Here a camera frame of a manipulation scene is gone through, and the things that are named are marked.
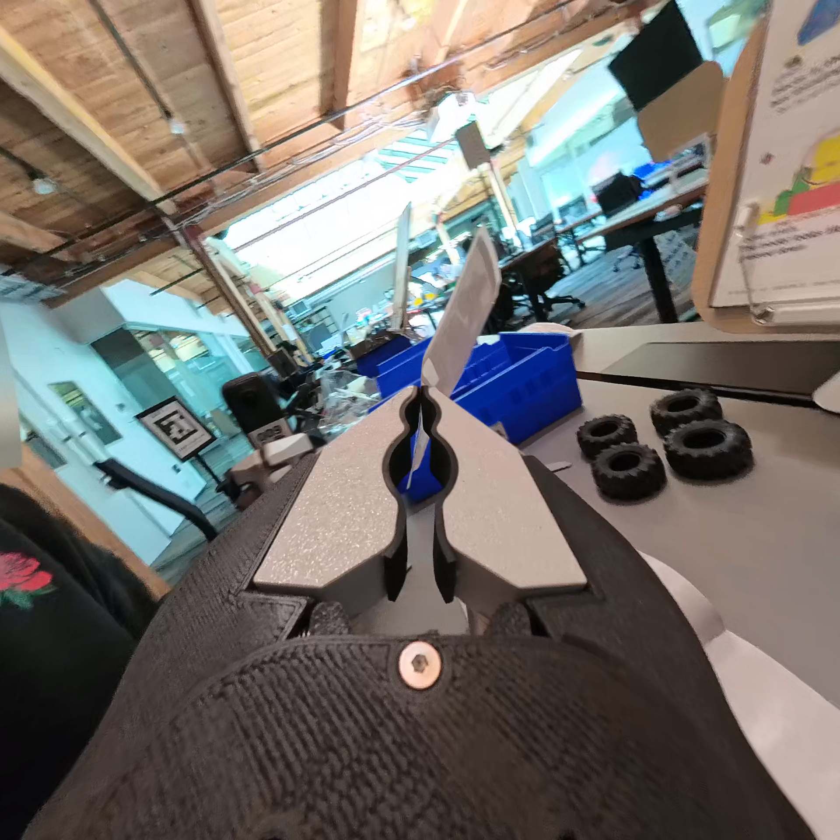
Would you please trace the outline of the grey desk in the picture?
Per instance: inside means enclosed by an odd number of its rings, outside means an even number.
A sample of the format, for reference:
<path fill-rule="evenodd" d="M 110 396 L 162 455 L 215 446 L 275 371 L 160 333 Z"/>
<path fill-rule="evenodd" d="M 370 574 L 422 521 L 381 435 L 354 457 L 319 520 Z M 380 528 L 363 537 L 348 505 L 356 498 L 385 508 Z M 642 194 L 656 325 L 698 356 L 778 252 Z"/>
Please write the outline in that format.
<path fill-rule="evenodd" d="M 620 413 L 660 448 L 648 406 L 662 391 L 595 376 L 646 343 L 747 339 L 701 322 L 584 329 L 572 340 L 583 408 L 522 449 L 547 466 L 570 463 L 559 477 L 636 549 L 682 574 L 730 630 L 838 706 L 838 415 L 723 398 L 726 417 L 751 437 L 752 470 L 720 485 L 669 474 L 656 498 L 630 504 L 599 495 L 575 440 L 584 420 Z"/>

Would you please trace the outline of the framed marker poster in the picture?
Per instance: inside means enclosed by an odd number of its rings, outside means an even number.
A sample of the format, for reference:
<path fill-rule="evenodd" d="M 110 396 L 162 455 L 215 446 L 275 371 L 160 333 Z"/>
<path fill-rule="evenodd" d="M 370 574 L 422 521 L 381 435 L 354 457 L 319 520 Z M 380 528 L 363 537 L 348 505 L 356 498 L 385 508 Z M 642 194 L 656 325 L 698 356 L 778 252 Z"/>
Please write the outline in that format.
<path fill-rule="evenodd" d="M 217 442 L 211 430 L 178 396 L 170 396 L 134 418 L 183 463 Z"/>

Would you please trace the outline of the brown rounded board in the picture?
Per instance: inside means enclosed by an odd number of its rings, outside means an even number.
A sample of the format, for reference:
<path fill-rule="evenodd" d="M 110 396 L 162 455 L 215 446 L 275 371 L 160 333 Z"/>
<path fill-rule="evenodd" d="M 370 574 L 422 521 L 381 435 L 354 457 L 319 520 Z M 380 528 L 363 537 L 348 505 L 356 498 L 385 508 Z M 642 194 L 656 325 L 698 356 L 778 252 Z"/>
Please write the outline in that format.
<path fill-rule="evenodd" d="M 704 61 L 642 108 L 637 127 L 654 162 L 671 160 L 717 132 L 727 81 L 716 61 Z"/>

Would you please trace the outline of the black desk mat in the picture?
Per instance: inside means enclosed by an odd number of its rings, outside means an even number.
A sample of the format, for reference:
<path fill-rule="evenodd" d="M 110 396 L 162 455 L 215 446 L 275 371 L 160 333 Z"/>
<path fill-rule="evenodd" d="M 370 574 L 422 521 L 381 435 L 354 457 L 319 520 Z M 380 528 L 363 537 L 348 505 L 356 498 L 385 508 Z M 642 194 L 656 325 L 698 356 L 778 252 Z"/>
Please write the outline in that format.
<path fill-rule="evenodd" d="M 758 403 L 813 406 L 813 394 L 839 368 L 837 341 L 645 343 L 603 371 L 576 366 L 580 380 L 701 389 Z"/>

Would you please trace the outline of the black toy tire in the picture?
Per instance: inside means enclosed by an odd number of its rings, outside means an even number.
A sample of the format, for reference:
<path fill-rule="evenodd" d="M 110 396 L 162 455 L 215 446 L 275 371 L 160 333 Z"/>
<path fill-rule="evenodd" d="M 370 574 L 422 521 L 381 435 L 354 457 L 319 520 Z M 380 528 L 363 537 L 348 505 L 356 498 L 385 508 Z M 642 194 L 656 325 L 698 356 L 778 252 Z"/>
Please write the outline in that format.
<path fill-rule="evenodd" d="M 662 396 L 651 403 L 649 415 L 657 436 L 662 439 L 688 424 L 723 419 L 717 396 L 701 388 L 686 388 Z"/>
<path fill-rule="evenodd" d="M 737 478 L 753 465 L 749 434 L 739 425 L 707 418 L 678 426 L 665 439 L 665 456 L 681 478 L 715 482 Z"/>
<path fill-rule="evenodd" d="M 584 458 L 590 462 L 608 449 L 638 442 L 634 421 L 622 414 L 596 416 L 576 431 L 576 440 Z"/>
<path fill-rule="evenodd" d="M 596 488 L 612 501 L 643 501 L 657 495 L 667 483 L 658 453 L 639 443 L 622 443 L 603 450 L 593 459 L 591 473 Z"/>

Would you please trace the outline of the black poster stand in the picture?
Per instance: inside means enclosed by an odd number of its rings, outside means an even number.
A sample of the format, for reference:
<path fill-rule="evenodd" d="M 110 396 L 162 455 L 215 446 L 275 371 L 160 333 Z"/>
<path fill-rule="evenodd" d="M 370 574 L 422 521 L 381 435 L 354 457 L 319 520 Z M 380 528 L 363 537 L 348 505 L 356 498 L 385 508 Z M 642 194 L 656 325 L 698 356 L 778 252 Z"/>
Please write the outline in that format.
<path fill-rule="evenodd" d="M 182 515 L 195 526 L 210 543 L 218 537 L 218 530 L 200 507 L 153 481 L 144 478 L 114 458 L 93 462 L 115 490 L 132 490 L 143 497 Z"/>

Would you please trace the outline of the blue plastic bin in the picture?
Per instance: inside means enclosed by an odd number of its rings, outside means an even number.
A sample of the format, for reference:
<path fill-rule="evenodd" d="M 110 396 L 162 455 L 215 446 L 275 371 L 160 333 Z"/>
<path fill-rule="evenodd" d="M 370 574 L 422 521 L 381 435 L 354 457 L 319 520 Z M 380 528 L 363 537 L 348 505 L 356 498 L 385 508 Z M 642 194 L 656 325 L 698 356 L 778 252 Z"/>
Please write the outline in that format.
<path fill-rule="evenodd" d="M 372 379 L 382 401 L 402 389 L 421 381 L 423 358 L 432 338 L 412 343 L 404 335 L 389 339 L 381 336 L 373 349 L 366 350 L 356 360 L 360 375 Z"/>
<path fill-rule="evenodd" d="M 582 405 L 568 332 L 503 332 L 475 343 L 449 398 L 519 445 Z"/>

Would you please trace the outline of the clear plastic bag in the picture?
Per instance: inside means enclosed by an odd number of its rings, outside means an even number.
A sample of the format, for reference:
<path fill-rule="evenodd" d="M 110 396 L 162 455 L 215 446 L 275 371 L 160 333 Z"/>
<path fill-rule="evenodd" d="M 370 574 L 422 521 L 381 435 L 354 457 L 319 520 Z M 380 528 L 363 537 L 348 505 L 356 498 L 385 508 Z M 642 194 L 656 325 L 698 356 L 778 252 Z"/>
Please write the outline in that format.
<path fill-rule="evenodd" d="M 364 419 L 381 400 L 376 380 L 346 370 L 321 375 L 318 431 L 329 443 Z"/>

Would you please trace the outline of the black office chair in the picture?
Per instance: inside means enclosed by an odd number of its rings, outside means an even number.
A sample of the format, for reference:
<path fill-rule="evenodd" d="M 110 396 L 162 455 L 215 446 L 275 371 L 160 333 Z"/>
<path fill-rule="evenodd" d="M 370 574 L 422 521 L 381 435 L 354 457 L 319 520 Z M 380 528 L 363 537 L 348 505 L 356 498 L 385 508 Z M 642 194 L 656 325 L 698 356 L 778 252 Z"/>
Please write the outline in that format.
<path fill-rule="evenodd" d="M 504 276 L 520 279 L 537 322 L 548 322 L 553 306 L 571 304 L 585 308 L 583 300 L 574 296 L 552 297 L 550 289 L 564 278 L 561 252 L 554 238 L 511 258 L 502 269 Z"/>

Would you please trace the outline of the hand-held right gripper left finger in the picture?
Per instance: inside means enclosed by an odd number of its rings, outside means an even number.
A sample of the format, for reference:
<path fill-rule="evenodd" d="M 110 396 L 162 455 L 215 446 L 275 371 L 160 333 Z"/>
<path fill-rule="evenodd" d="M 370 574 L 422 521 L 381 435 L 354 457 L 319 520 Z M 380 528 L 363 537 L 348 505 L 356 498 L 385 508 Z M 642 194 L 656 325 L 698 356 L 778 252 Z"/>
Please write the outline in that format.
<path fill-rule="evenodd" d="M 259 592 L 317 602 L 394 602 L 407 572 L 397 485 L 411 462 L 421 392 L 408 386 L 317 456 L 253 577 Z"/>

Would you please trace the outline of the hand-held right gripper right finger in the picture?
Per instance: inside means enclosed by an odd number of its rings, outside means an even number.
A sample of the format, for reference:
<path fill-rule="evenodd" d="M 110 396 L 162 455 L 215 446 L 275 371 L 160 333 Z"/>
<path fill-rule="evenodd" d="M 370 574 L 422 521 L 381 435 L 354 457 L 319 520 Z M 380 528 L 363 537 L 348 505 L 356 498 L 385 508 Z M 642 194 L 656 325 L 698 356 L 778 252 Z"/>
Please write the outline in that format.
<path fill-rule="evenodd" d="M 490 617 L 506 603 L 582 592 L 587 579 L 520 450 L 438 389 L 423 388 L 433 567 L 446 603 Z"/>

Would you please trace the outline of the studio light panel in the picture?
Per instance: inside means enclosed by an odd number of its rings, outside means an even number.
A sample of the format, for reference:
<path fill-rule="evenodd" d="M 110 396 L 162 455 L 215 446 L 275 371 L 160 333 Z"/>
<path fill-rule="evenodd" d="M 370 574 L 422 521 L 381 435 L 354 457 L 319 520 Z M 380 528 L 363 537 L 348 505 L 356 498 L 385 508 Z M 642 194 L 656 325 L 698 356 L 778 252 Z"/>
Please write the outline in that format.
<path fill-rule="evenodd" d="M 491 164 L 491 153 L 477 121 L 468 122 L 458 128 L 455 132 L 455 140 L 469 172 Z"/>

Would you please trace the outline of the open instruction booklet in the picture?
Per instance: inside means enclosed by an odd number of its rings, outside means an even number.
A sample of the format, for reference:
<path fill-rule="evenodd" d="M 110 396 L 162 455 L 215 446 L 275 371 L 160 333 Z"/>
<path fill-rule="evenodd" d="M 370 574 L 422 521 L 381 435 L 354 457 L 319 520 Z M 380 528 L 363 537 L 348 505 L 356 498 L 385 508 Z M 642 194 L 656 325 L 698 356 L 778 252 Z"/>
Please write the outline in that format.
<path fill-rule="evenodd" d="M 642 557 L 705 649 L 730 709 L 764 768 L 818 839 L 839 838 L 839 710 L 725 626 L 714 605 L 654 557 Z"/>

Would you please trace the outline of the background office desk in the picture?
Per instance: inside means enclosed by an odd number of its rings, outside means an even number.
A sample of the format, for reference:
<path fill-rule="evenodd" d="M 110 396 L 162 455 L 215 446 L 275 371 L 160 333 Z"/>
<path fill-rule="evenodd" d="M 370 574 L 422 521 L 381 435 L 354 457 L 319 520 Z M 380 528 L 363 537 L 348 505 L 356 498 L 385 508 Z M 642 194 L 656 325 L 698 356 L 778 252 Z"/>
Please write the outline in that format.
<path fill-rule="evenodd" d="M 662 323 L 677 323 L 679 315 L 655 239 L 700 222 L 708 183 L 709 172 L 706 170 L 682 175 L 575 240 L 577 244 L 583 244 L 590 239 L 601 238 L 606 251 L 627 246 L 635 248 L 642 260 L 658 319 Z"/>

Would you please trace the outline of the grey upright panel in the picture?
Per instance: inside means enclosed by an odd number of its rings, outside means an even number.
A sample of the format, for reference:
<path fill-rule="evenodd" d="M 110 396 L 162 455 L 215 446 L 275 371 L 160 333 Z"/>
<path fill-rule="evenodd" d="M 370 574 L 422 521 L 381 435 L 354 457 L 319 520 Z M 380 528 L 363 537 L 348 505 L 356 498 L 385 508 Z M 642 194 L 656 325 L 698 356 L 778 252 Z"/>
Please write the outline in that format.
<path fill-rule="evenodd" d="M 411 217 L 413 205 L 405 205 L 396 226 L 394 283 L 392 297 L 392 315 L 388 322 L 388 330 L 401 333 L 406 320 L 408 283 L 411 272 L 408 267 L 408 257 L 411 242 Z"/>

